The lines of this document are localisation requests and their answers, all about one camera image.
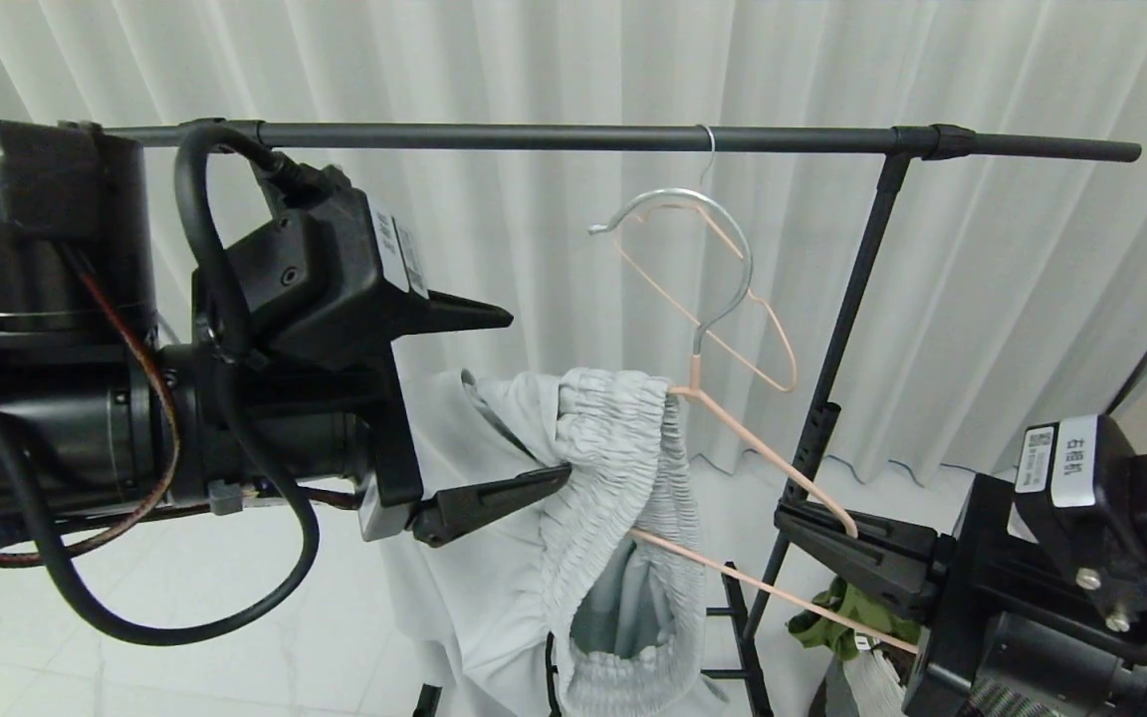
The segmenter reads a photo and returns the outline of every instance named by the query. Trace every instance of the silver hook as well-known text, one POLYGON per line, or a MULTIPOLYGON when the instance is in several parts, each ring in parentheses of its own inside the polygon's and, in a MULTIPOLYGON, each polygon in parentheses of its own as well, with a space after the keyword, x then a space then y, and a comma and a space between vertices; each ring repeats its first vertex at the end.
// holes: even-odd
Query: silver hook
POLYGON ((697 188, 701 190, 705 190, 705 173, 711 171, 711 167, 715 166, 715 131, 713 128, 705 125, 697 125, 697 126, 705 128, 705 137, 711 138, 711 158, 705 161, 705 167, 702 169, 701 176, 697 177, 697 188))
POLYGON ((738 286, 736 294, 728 301, 727 304, 721 305, 719 312, 711 314, 710 319, 705 319, 697 325, 697 330, 693 333, 693 356, 697 356, 702 352, 702 336, 705 336, 705 332, 711 330, 724 317, 728 317, 736 309, 738 304, 742 304, 742 299, 746 298, 747 291, 751 290, 751 270, 755 267, 755 259, 751 257, 751 246, 748 244, 746 240, 746 233, 742 232, 742 225, 736 223, 733 215, 728 213, 718 201, 711 200, 710 196, 705 196, 701 192, 693 192, 692 189, 684 189, 681 186, 670 186, 666 189, 655 189, 651 192, 646 192, 632 201, 627 201, 623 208, 618 209, 618 213, 610 218, 608 223, 603 224, 592 224, 587 227, 587 233, 604 233, 615 231, 618 228, 618 224, 623 223, 623 219, 627 218, 627 215, 632 212, 634 208, 646 203, 649 200, 656 200, 660 196, 682 196, 685 200, 700 201, 700 203, 705 204, 708 208, 713 209, 716 213, 724 217, 724 221, 728 223, 728 226, 733 228, 733 236, 735 237, 739 249, 742 250, 742 281, 738 286))

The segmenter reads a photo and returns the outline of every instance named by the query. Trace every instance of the green cloth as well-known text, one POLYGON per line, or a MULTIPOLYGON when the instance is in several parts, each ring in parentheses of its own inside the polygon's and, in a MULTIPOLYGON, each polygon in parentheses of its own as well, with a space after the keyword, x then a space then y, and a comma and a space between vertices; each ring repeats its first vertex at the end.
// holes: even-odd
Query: green cloth
MULTIPOLYGON (((869 625, 874 630, 915 644, 919 641, 919 625, 888 613, 879 602, 865 598, 865 593, 848 585, 842 577, 829 583, 829 590, 817 593, 813 605, 833 609, 843 617, 869 625)), ((816 613, 804 611, 790 618, 787 630, 796 636, 804 647, 826 646, 834 656, 848 662, 857 656, 857 640, 851 628, 828 621, 816 613)))

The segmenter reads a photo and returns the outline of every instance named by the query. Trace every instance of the screw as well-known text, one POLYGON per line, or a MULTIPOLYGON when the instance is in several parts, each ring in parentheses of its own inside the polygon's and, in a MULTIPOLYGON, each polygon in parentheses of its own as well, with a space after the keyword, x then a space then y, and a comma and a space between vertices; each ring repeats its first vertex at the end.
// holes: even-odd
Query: screw
POLYGON ((1100 590, 1100 572, 1092 570, 1092 568, 1079 568, 1075 582, 1078 583, 1079 589, 1086 591, 1100 590))
POLYGON ((1106 628, 1115 632, 1125 632, 1130 630, 1130 619, 1128 614, 1121 611, 1121 608, 1115 608, 1113 615, 1106 617, 1106 628))

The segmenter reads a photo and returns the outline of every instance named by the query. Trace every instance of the curtain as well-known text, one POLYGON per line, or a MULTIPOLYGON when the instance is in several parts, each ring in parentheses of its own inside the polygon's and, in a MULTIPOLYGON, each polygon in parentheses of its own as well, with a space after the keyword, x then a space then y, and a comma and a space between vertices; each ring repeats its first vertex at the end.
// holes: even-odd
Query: curtain
MULTIPOLYGON (((1134 164, 915 163, 834 399, 857 475, 902 460, 1012 462, 1044 419, 1101 412, 1147 351, 1147 3, 155 0, 0 3, 0 117, 106 126, 268 122, 889 126, 1144 143, 1134 164)), ((295 151, 337 163, 419 231, 434 289, 505 305, 505 330, 397 342, 403 375, 587 365, 684 381, 692 325, 587 236, 626 200, 697 187, 707 155, 295 151)), ((156 296, 186 329, 193 259, 170 150, 147 150, 156 296)), ((879 157, 719 155, 702 187, 746 228, 752 289, 799 363, 783 396, 707 342, 704 385, 789 459, 857 250, 879 157)), ((265 219, 249 172, 213 162, 236 240, 265 219)), ((692 217, 624 241, 702 313, 736 259, 692 217)), ((789 375, 762 309, 719 335, 789 375)), ((729 467, 701 412, 690 446, 729 467)))

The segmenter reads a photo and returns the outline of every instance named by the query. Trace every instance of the floor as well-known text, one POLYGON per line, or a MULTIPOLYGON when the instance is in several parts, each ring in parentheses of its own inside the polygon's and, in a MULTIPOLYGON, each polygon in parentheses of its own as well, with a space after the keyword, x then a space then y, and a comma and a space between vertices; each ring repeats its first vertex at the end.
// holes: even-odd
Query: floor
MULTIPOLYGON (((968 473, 942 469, 911 484, 887 471, 859 485, 827 460, 820 482, 849 507, 947 530, 968 489, 968 473)), ((705 552, 750 572, 773 544, 771 507, 783 477, 755 455, 736 476, 702 460, 693 482, 704 515, 705 552)), ((319 509, 321 555, 304 586, 263 621, 227 637, 179 648, 146 648, 102 638, 69 613, 40 570, 0 570, 0 717, 408 717, 422 683, 404 638, 392 628, 379 550, 359 539, 356 517, 319 509)), ((150 625, 213 621, 281 580, 298 551, 287 509, 247 509, 233 517, 188 517, 138 527, 79 560, 109 608, 150 625)), ((791 553, 779 585, 804 595, 828 572, 791 553)), ((707 600, 724 605, 719 579, 707 600)), ((803 650, 785 631, 794 614, 773 601, 759 632, 773 709, 804 714, 828 653, 803 650)), ((728 618, 707 626, 708 668, 736 667, 728 618)), ((729 683, 729 716, 747 714, 729 683)), ((452 692, 442 716, 471 717, 452 692)))

